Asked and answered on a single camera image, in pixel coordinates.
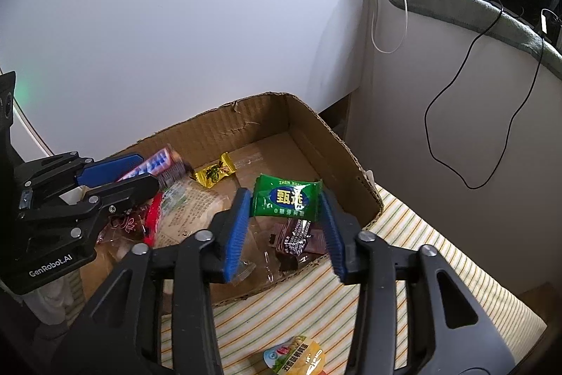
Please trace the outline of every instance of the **yellow candy wrapper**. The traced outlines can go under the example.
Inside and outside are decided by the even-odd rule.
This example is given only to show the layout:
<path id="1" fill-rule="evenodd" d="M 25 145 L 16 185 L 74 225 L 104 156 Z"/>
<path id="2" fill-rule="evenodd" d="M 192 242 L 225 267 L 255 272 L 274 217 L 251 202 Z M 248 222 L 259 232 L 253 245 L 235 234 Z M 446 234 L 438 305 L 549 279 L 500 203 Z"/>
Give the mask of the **yellow candy wrapper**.
<path id="1" fill-rule="evenodd" d="M 232 164 L 228 153 L 223 153 L 217 162 L 195 172 L 195 179 L 205 188 L 212 188 L 222 178 L 228 177 L 235 172 L 236 168 Z"/>
<path id="2" fill-rule="evenodd" d="M 306 336 L 265 350 L 263 360 L 277 375 L 325 375 L 324 350 Z"/>

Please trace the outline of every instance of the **snack package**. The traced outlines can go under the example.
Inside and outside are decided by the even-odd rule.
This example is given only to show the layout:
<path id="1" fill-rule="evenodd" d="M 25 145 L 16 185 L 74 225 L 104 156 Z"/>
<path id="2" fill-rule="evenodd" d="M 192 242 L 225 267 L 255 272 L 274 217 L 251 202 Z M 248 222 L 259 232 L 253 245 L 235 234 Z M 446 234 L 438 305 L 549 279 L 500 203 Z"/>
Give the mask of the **snack package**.
<path id="1" fill-rule="evenodd" d="M 123 215 L 112 216 L 100 232 L 97 244 L 107 245 L 107 249 L 120 261 L 136 243 L 144 242 L 154 247 L 160 221 L 162 193 Z"/>
<path id="2" fill-rule="evenodd" d="M 168 145 L 160 151 L 157 151 L 133 170 L 127 172 L 117 181 L 136 177 L 141 174 L 151 174 L 158 178 L 160 189 L 164 190 L 169 188 L 185 174 L 191 174 L 192 172 L 193 168 L 191 165 L 184 162 L 179 153 Z"/>
<path id="3" fill-rule="evenodd" d="M 293 232 L 294 220 L 295 219 L 293 218 L 288 218 L 285 223 L 275 223 L 273 230 L 270 232 L 269 245 L 275 247 L 277 251 L 281 253 L 294 254 L 294 256 L 300 256 L 302 251 L 313 254 L 326 254 L 326 239 L 324 237 L 324 231 L 315 228 L 314 224 L 312 224 L 310 229 L 308 229 L 306 244 L 304 244 L 304 248 L 301 252 L 292 252 L 290 248 L 285 248 L 284 244 L 290 244 L 291 239 L 299 234 L 299 232 L 297 232 L 297 234 Z"/>
<path id="4" fill-rule="evenodd" d="M 275 223 L 269 232 L 269 245 L 275 248 L 283 274 L 305 267 L 326 252 L 324 232 L 315 228 L 315 223 L 295 218 Z"/>
<path id="5" fill-rule="evenodd" d="M 279 375 L 325 375 L 325 353 L 310 337 L 297 336 L 263 352 L 267 366 Z"/>
<path id="6" fill-rule="evenodd" d="M 223 153 L 217 162 L 195 172 L 195 179 L 205 188 L 212 188 L 222 178 L 228 177 L 235 172 L 236 169 L 228 153 Z"/>
<path id="7" fill-rule="evenodd" d="M 316 221 L 321 191 L 322 180 L 283 180 L 262 174 L 254 186 L 252 215 L 297 216 L 304 220 Z"/>
<path id="8" fill-rule="evenodd" d="M 204 188 L 184 177 L 164 191 L 155 247 L 181 243 L 200 229 L 206 229 L 215 213 L 230 208 L 228 196 Z"/>

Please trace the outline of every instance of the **white wall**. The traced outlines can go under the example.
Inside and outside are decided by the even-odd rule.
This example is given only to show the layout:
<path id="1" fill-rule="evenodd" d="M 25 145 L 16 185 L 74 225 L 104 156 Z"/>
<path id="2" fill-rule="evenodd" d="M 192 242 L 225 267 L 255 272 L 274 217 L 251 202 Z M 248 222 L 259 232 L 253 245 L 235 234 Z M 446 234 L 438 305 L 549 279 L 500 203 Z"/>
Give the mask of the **white wall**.
<path id="1" fill-rule="evenodd" d="M 404 11 L 383 1 L 377 44 L 394 48 Z M 562 82 L 540 68 L 515 119 L 491 181 L 468 190 L 426 145 L 427 105 L 453 78 L 476 33 L 409 15 L 403 47 L 389 56 L 369 46 L 354 93 L 347 141 L 375 180 L 408 204 L 515 293 L 562 280 Z M 470 184 L 490 174 L 509 119 L 537 66 L 528 54 L 482 37 L 456 83 L 428 116 L 433 151 Z"/>
<path id="2" fill-rule="evenodd" d="M 13 125 L 9 133 L 12 146 L 24 161 L 33 161 L 50 156 L 49 152 L 43 148 L 34 133 L 24 123 L 20 112 L 16 108 L 13 109 Z"/>
<path id="3" fill-rule="evenodd" d="M 258 92 L 293 92 L 321 111 L 359 84 L 362 7 L 363 0 L 0 0 L 0 67 L 16 71 L 16 99 L 55 153 L 100 159 Z"/>

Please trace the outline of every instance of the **green candy wrapper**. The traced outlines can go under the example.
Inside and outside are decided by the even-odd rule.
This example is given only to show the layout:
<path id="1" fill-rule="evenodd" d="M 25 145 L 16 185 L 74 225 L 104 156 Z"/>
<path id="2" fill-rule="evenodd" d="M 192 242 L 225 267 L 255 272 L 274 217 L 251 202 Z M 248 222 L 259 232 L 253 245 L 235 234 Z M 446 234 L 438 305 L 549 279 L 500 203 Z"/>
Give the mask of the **green candy wrapper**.
<path id="1" fill-rule="evenodd" d="M 252 216 L 298 217 L 317 221 L 321 191 L 322 180 L 283 180 L 261 174 L 254 187 Z"/>

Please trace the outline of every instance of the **striped fabric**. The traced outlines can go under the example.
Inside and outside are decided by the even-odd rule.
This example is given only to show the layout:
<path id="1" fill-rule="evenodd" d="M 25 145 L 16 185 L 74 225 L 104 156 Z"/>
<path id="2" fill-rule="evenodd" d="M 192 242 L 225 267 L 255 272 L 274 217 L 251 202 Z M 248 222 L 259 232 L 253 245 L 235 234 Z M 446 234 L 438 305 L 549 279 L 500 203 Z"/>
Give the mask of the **striped fabric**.
<path id="1" fill-rule="evenodd" d="M 377 186 L 384 212 L 370 228 L 392 245 L 411 250 L 435 245 L 491 317 L 519 362 L 546 325 L 523 302 L 480 269 L 405 204 Z M 406 363 L 404 284 L 397 283 L 396 367 Z M 225 375 L 266 374 L 261 353 L 295 335 L 316 340 L 327 354 L 326 373 L 343 374 L 351 344 L 359 287 L 343 286 L 329 260 L 246 301 L 218 307 L 215 326 Z M 162 365 L 171 367 L 170 316 L 162 318 Z"/>

